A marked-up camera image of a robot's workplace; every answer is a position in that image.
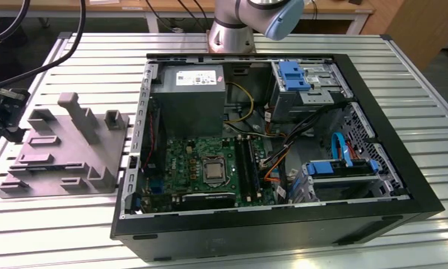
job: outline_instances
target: motherboard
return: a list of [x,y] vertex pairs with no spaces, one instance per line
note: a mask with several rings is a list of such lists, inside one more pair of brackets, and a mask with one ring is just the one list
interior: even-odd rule
[[259,183],[262,158],[260,138],[168,140],[164,176],[146,179],[143,209],[171,212],[274,205],[275,192]]

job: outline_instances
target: aluminum extrusion table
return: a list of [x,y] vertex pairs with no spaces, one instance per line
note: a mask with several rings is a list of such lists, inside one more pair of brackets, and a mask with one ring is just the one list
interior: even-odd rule
[[[71,48],[59,39],[47,63]],[[179,268],[396,268],[448,267],[448,104],[392,41],[380,36],[291,35],[275,42],[256,35],[258,52],[346,53],[376,97],[446,211],[407,224],[363,245],[327,247],[159,263]],[[37,76],[35,107],[54,114],[59,94],[75,91],[99,114],[119,109],[135,122],[147,53],[203,53],[203,34],[86,34],[74,57]],[[0,140],[0,182],[20,145]],[[123,152],[130,150],[127,141]],[[128,160],[123,156],[122,167]],[[136,268],[146,263],[110,239],[116,193],[87,197],[0,199],[0,268]]]

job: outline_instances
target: green motherboard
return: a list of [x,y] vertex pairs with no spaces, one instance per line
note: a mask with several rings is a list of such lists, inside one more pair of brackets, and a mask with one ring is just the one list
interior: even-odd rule
[[[236,140],[236,138],[168,140],[164,179],[148,182],[148,188],[159,190],[148,197],[152,212],[172,211],[171,196],[192,193],[235,193],[234,207],[275,204],[272,188],[262,188],[259,197],[254,200],[242,195]],[[251,145],[252,162],[258,164],[266,157],[263,140],[252,139]]]

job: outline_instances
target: table leg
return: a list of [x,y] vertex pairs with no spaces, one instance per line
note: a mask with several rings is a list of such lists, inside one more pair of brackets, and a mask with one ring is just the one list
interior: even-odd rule
[[144,14],[148,22],[150,33],[159,33],[158,18],[155,13],[144,12]]
[[366,22],[367,22],[367,18],[368,18],[368,14],[358,14],[352,23],[351,23],[351,26],[347,30],[347,35],[359,35],[360,34],[360,31],[366,25]]
[[48,28],[51,26],[51,18],[41,18],[39,17],[39,22],[41,24],[41,28]]

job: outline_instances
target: cpu socket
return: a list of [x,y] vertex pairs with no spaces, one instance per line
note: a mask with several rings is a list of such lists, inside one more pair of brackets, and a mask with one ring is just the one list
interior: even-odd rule
[[203,181],[211,187],[226,183],[226,160],[222,156],[203,158],[204,176]]

